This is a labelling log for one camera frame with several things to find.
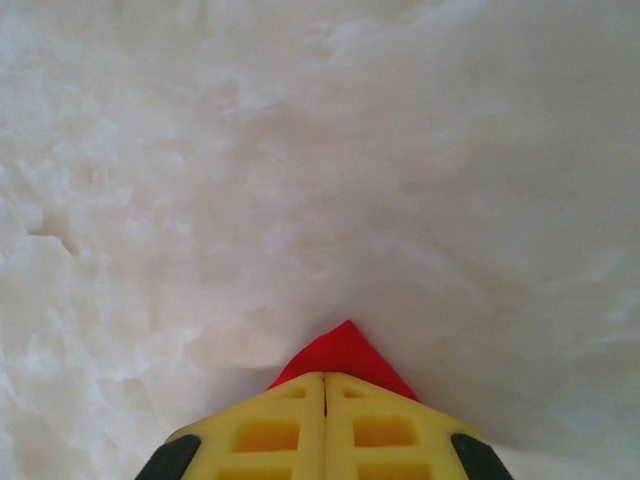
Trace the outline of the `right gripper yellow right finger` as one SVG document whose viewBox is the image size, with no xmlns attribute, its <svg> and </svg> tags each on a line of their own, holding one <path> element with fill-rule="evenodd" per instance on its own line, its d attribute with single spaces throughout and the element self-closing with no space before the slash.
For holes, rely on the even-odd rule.
<svg viewBox="0 0 640 480">
<path fill-rule="evenodd" d="M 511 479 L 460 420 L 355 377 L 325 376 L 327 479 Z"/>
</svg>

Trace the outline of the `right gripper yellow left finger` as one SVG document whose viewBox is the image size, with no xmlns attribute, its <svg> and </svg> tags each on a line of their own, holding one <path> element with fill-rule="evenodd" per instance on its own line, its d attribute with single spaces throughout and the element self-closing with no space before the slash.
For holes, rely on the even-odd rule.
<svg viewBox="0 0 640 480">
<path fill-rule="evenodd" d="M 296 377 L 175 431 L 138 479 L 323 479 L 325 379 Z"/>
</svg>

